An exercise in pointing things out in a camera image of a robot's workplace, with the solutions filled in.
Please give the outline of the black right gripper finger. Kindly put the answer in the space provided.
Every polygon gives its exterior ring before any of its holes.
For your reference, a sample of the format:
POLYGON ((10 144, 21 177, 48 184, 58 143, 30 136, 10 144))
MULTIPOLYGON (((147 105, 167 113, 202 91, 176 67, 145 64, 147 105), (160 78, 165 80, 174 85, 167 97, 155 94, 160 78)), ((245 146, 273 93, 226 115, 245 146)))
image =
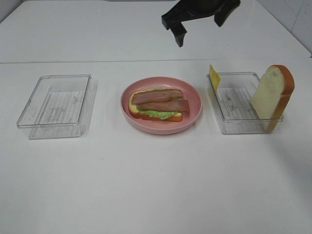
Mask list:
POLYGON ((182 25, 182 23, 174 24, 170 27, 170 30, 172 31, 175 41, 179 47, 182 47, 184 44, 184 37, 187 33, 187 30, 182 25))
POLYGON ((225 1, 221 8, 215 13, 214 21, 221 27, 228 16, 240 5, 240 1, 225 1))

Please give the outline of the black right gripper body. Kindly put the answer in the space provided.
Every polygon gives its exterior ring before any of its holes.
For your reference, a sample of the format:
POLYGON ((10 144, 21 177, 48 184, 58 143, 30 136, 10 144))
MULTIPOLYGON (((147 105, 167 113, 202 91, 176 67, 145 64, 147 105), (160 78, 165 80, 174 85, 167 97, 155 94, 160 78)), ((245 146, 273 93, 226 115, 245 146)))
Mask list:
POLYGON ((173 8, 161 16, 166 29, 184 21, 215 16, 225 1, 240 0, 180 0, 173 8))

